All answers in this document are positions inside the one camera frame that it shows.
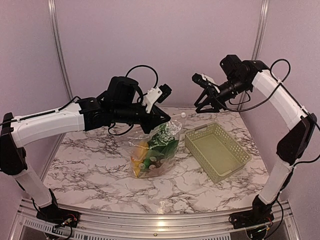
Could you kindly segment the green white bok choy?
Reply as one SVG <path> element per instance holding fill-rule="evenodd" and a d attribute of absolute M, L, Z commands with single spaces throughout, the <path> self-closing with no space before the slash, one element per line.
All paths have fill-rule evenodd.
<path fill-rule="evenodd" d="M 160 125 L 158 131 L 147 142 L 149 150 L 143 161 L 147 171 L 161 168 L 173 158 L 179 144 L 176 135 L 175 128 L 169 123 Z"/>

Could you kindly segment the clear zip top bag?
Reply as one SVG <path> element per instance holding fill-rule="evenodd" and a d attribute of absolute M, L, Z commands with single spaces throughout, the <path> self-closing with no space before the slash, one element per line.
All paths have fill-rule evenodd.
<path fill-rule="evenodd" d="M 187 114 L 181 112 L 149 134 L 135 128 L 125 137 L 123 145 L 130 157 L 133 177 L 158 177 L 173 166 L 186 120 Z"/>

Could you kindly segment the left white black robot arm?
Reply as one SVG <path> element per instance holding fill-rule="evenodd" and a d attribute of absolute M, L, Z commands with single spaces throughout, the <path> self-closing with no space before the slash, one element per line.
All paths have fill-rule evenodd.
<path fill-rule="evenodd" d="M 44 138 L 111 127 L 116 123 L 139 125 L 148 134 L 170 120 L 158 104 L 171 92 L 163 84 L 143 93 L 136 80 L 115 76 L 107 90 L 97 97 L 75 98 L 62 107 L 33 115 L 6 113 L 0 131 L 0 169 L 31 196 L 38 206 L 39 219 L 57 224 L 76 220 L 76 213 L 59 208 L 54 193 L 26 162 L 25 146 Z"/>

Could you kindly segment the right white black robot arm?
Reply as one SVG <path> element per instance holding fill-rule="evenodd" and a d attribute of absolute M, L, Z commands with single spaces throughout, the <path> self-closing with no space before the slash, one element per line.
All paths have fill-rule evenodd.
<path fill-rule="evenodd" d="M 221 85 L 217 85 L 205 74 L 195 73 L 191 78 L 203 88 L 194 103 L 198 114 L 229 111 L 227 101 L 240 93 L 256 89 L 266 97 L 266 102 L 271 102 L 288 128 L 288 133 L 276 147 L 278 160 L 265 186 L 254 198 L 251 210 L 236 212 L 230 216 L 234 225 L 259 224 L 270 219 L 273 205 L 290 182 L 295 167 L 301 164 L 299 159 L 319 125 L 317 117 L 308 112 L 285 88 L 285 80 L 276 78 L 273 68 L 261 60 L 240 60 L 237 55 L 229 54 L 220 61 L 220 67 L 227 78 Z"/>

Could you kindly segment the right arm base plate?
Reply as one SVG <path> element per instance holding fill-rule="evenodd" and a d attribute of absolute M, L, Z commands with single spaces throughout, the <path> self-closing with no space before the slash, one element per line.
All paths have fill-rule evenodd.
<path fill-rule="evenodd" d="M 255 216 L 253 210 L 246 210 L 232 213 L 228 220 L 233 225 L 234 229 L 241 229 L 271 223 L 274 219 L 272 211 Z"/>

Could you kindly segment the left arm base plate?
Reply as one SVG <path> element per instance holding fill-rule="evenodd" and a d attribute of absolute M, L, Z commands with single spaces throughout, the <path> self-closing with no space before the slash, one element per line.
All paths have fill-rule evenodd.
<path fill-rule="evenodd" d="M 76 228 L 80 219 L 78 211 L 59 208 L 45 213 L 43 210 L 37 210 L 36 217 L 40 220 L 50 222 L 56 225 L 56 228 L 68 226 Z"/>

